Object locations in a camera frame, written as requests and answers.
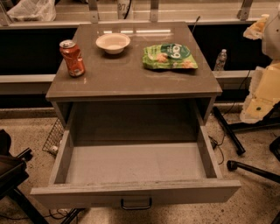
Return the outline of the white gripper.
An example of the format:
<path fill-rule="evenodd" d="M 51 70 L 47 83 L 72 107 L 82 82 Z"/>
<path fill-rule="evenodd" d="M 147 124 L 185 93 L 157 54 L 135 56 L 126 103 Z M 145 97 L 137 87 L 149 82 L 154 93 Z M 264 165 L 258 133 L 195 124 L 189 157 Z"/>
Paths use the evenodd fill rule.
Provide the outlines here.
<path fill-rule="evenodd" d="M 243 33 L 247 39 L 261 39 L 264 26 L 269 14 L 262 16 L 248 27 Z M 240 113 L 240 119 L 244 123 L 257 123 L 279 103 L 280 100 L 280 60 L 274 59 L 269 66 L 257 70 L 253 76 L 253 95 L 246 97 Z"/>

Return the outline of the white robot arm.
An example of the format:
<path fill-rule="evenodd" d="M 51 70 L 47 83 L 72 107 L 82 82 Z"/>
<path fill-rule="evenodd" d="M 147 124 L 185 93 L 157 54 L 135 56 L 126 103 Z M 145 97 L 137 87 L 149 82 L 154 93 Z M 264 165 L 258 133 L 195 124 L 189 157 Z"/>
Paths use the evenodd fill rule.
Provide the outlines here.
<path fill-rule="evenodd" d="M 272 59 L 265 68 L 252 75 L 240 119 L 244 123 L 260 122 L 280 102 L 280 11 L 262 16 L 248 27 L 243 36 L 260 39 L 262 53 Z"/>

